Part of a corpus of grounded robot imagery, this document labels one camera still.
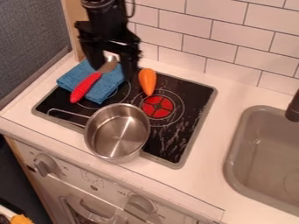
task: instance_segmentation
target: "wooden edge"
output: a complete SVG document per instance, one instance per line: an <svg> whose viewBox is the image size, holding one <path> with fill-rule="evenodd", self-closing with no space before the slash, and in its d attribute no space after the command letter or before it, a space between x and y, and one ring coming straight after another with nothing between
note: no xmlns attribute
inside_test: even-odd
<svg viewBox="0 0 299 224"><path fill-rule="evenodd" d="M81 6L80 0L61 0L63 13L66 19L66 26L68 34L71 39L72 48L76 59L82 61L85 59L85 54L82 51L80 42L78 40L79 33L74 27L74 23L79 20L87 20L87 13Z"/></svg>
<svg viewBox="0 0 299 224"><path fill-rule="evenodd" d="M24 164L24 160L22 158L22 155L21 155L17 145L15 144L14 140L12 138L8 137L8 136L4 136L4 139L5 139L6 143L10 146L10 149L11 149L12 153L15 155L17 162L19 163L19 165L21 166L25 176L28 178L29 182L31 183L31 186L33 187L35 193L38 195L38 197L39 197L42 205L44 206L46 212L48 213L52 223L58 224L58 222L55 220L54 215L52 214L49 206L47 205L44 198L42 197L42 193L39 190L38 185L36 184L33 176L27 170L27 167Z"/></svg>

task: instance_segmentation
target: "tile backsplash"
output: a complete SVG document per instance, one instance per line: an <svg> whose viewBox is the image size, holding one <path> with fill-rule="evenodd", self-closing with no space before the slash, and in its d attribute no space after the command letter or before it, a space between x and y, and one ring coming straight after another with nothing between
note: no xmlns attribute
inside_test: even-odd
<svg viewBox="0 0 299 224"><path fill-rule="evenodd" d="M129 28L145 58L288 95L299 88L299 0L136 4Z"/></svg>

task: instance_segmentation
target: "blue towel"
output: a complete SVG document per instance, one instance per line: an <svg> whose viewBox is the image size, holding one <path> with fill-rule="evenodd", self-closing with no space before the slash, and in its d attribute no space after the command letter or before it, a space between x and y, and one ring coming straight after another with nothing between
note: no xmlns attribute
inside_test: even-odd
<svg viewBox="0 0 299 224"><path fill-rule="evenodd" d="M94 73L87 60L83 60L78 66L57 79L57 83L61 88L73 91L74 88L84 80L89 74ZM122 66L117 65L111 73L105 73L94 83L85 97L96 103L103 103L116 89L124 82Z"/></svg>

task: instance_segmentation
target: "white subway tile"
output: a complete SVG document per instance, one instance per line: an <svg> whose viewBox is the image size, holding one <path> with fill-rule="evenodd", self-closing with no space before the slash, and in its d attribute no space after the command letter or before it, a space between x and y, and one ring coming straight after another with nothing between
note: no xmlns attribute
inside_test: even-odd
<svg viewBox="0 0 299 224"><path fill-rule="evenodd" d="M299 12L250 4L246 25L299 35Z"/></svg>
<svg viewBox="0 0 299 224"><path fill-rule="evenodd" d="M233 62L237 46L217 41L184 36L184 51L195 53L208 58Z"/></svg>
<svg viewBox="0 0 299 224"><path fill-rule="evenodd" d="M132 4L127 3L128 14L131 14ZM150 7L136 5L135 15L129 19L131 22L136 22L143 25L157 26L158 10Z"/></svg>
<svg viewBox="0 0 299 224"><path fill-rule="evenodd" d="M182 34L160 30L157 28L145 26L145 25L136 25L136 34L141 38L142 41L148 42L158 46L166 46L169 48L181 49L182 45Z"/></svg>
<svg viewBox="0 0 299 224"><path fill-rule="evenodd" d="M160 28L209 38L212 20L160 10Z"/></svg>
<svg viewBox="0 0 299 224"><path fill-rule="evenodd" d="M214 21L212 39L238 46L268 50L274 33L238 24Z"/></svg>
<svg viewBox="0 0 299 224"><path fill-rule="evenodd" d="M299 1L298 0L287 0L284 8L299 11Z"/></svg>
<svg viewBox="0 0 299 224"><path fill-rule="evenodd" d="M285 0L240 0L241 2L253 3L253 4L266 4L276 7L282 7Z"/></svg>
<svg viewBox="0 0 299 224"><path fill-rule="evenodd" d="M136 33L136 30L135 30L135 24L134 24L134 23L128 22L127 27L128 27L128 29L129 29L131 32Z"/></svg>
<svg viewBox="0 0 299 224"><path fill-rule="evenodd" d="M207 61L205 71L208 74L216 75L220 78L238 81L253 86L256 86L261 75L260 70L237 66L215 59L209 59Z"/></svg>
<svg viewBox="0 0 299 224"><path fill-rule="evenodd" d="M184 12L184 0L136 0L136 3L168 11Z"/></svg>
<svg viewBox="0 0 299 224"><path fill-rule="evenodd" d="M267 88L287 95L294 95L299 88L299 80L274 73L262 73L259 84L261 88Z"/></svg>
<svg viewBox="0 0 299 224"><path fill-rule="evenodd" d="M150 60L157 60L157 45L140 43L140 49L143 51L143 57Z"/></svg>
<svg viewBox="0 0 299 224"><path fill-rule="evenodd" d="M299 58L299 37L276 33L271 52Z"/></svg>
<svg viewBox="0 0 299 224"><path fill-rule="evenodd" d="M201 73L204 72L205 68L205 58L164 47L159 47L159 61Z"/></svg>
<svg viewBox="0 0 299 224"><path fill-rule="evenodd" d="M261 52L240 47L237 54L236 64L293 76L298 65L298 61L298 59L270 52Z"/></svg>
<svg viewBox="0 0 299 224"><path fill-rule="evenodd" d="M231 0L188 0L187 13L242 24L247 3Z"/></svg>

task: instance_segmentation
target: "stainless steel sink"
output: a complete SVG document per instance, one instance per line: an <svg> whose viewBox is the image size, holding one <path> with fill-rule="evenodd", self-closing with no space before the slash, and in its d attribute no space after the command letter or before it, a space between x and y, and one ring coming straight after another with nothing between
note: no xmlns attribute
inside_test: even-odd
<svg viewBox="0 0 299 224"><path fill-rule="evenodd" d="M238 193L299 216L299 123L290 122L278 108L247 109L224 174Z"/></svg>

